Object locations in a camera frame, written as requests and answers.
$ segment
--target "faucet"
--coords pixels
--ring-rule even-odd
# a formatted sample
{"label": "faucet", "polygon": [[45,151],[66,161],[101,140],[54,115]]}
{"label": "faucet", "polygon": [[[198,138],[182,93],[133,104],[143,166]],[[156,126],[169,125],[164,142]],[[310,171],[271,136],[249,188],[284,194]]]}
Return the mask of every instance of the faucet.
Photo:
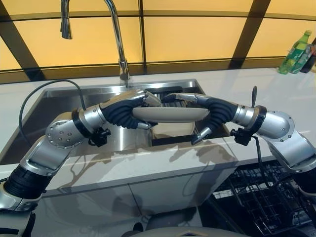
{"label": "faucet", "polygon": [[[70,21],[69,21],[69,1],[70,0],[61,0],[61,27],[60,27],[60,31],[61,31],[62,38],[71,40],[72,35],[71,35]],[[119,78],[122,81],[124,81],[125,86],[128,87],[128,80],[130,79],[130,76],[129,76],[127,59],[125,58],[125,55],[124,55],[122,37],[120,34],[120,29],[119,29],[118,13],[117,13],[117,10],[116,10],[115,5],[114,5],[112,0],[104,0],[104,2],[107,4],[107,6],[110,10],[110,13],[111,13],[115,39],[116,39],[117,46],[118,46]]]}

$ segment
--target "green bottle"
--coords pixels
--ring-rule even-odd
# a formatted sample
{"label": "green bottle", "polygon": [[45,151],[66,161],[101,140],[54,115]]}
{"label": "green bottle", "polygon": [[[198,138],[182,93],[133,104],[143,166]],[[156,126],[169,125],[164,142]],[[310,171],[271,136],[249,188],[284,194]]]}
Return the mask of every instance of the green bottle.
{"label": "green bottle", "polygon": [[295,63],[300,59],[307,47],[308,37],[312,34],[311,31],[305,31],[304,35],[292,46],[287,57],[278,68],[278,72],[287,74],[291,71]]}
{"label": "green bottle", "polygon": [[304,53],[296,62],[296,64],[292,67],[290,73],[297,74],[302,69],[302,67],[306,64],[307,60],[311,57],[313,53],[312,48],[313,48],[312,44],[307,44],[307,47],[304,50]]}

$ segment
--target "bottle cap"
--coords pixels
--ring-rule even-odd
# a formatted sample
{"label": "bottle cap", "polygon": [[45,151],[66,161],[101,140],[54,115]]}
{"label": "bottle cap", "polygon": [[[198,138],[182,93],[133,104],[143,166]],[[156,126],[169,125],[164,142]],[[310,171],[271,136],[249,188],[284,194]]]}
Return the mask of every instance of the bottle cap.
{"label": "bottle cap", "polygon": [[312,31],[305,31],[304,34],[310,36],[312,34]]}

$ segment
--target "white cabinet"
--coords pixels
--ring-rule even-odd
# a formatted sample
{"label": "white cabinet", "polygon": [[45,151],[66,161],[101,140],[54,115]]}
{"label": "white cabinet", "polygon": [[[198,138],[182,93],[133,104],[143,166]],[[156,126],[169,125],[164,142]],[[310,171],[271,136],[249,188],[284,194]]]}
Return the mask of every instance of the white cabinet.
{"label": "white cabinet", "polygon": [[142,215],[151,215],[201,205],[234,170],[212,170],[130,187]]}
{"label": "white cabinet", "polygon": [[32,232],[35,237],[64,236],[65,232],[93,236],[96,227],[140,216],[128,186],[46,197],[39,202],[35,213]]}

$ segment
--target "kitchen sink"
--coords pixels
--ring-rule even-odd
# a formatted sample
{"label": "kitchen sink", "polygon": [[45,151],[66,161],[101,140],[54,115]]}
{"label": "kitchen sink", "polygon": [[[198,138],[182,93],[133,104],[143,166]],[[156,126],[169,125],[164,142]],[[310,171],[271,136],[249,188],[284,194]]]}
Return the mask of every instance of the kitchen sink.
{"label": "kitchen sink", "polygon": [[[198,82],[194,79],[175,80],[167,82],[135,83],[135,89],[148,89],[157,97],[172,92],[191,92],[204,94]],[[125,92],[127,89],[122,85],[100,85],[82,86],[82,93],[87,107],[104,102],[111,97]],[[175,106],[175,103],[164,106]],[[181,106],[194,106],[182,103]],[[37,101],[33,104],[23,120],[23,130],[34,143],[45,134],[47,126],[61,113],[71,112],[74,108],[81,107],[78,91],[73,87],[48,88],[44,90]],[[204,127],[203,121],[195,124],[195,131]],[[106,152],[126,151],[135,148],[145,148],[149,146],[160,146],[165,144],[180,143],[190,141],[191,135],[179,137],[167,137],[153,139],[152,132],[141,129],[126,129],[112,124],[106,124],[106,128],[111,131],[108,143],[100,148],[90,146],[87,141],[74,148],[71,156],[91,155]],[[220,127],[208,138],[229,136],[225,126]],[[29,149],[27,143],[21,137],[19,129],[13,133],[3,151],[0,153],[0,164],[19,163],[21,158]]]}

